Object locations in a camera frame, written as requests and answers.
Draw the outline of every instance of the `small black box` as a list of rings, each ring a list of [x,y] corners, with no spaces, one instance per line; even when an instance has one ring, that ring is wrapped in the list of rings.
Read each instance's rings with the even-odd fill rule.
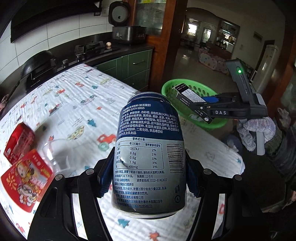
[[[178,91],[177,99],[182,101],[188,107],[189,104],[194,102],[206,102],[185,84],[180,84],[176,86],[175,89]],[[213,119],[208,117],[204,111],[198,109],[191,110],[200,116],[206,123],[210,124],[213,121]]]

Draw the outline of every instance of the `doorway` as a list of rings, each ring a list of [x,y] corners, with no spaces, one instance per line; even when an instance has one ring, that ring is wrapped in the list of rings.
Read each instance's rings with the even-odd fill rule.
[[[204,28],[202,32],[202,42],[206,43],[211,37],[212,31],[208,28]]]

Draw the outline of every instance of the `cabinet handle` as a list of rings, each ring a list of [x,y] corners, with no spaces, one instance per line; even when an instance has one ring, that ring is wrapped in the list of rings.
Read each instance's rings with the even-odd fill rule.
[[[142,60],[141,62],[138,62],[138,63],[133,63],[134,65],[137,65],[137,64],[140,64],[140,63],[143,63],[145,62],[145,60]]]

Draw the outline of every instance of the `green cabinet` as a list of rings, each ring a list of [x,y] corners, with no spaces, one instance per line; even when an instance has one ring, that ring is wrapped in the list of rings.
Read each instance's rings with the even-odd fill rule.
[[[122,82],[126,83],[127,85],[137,90],[141,90],[148,85],[149,75],[150,75],[150,69],[147,69],[131,77],[128,77]]]
[[[98,70],[140,90],[148,86],[152,50],[125,55],[95,66]]]

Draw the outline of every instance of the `das logo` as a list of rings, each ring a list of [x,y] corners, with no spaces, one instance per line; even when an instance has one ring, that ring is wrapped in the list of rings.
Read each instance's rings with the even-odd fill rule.
[[[223,110],[213,110],[213,115],[228,115],[228,111]]]

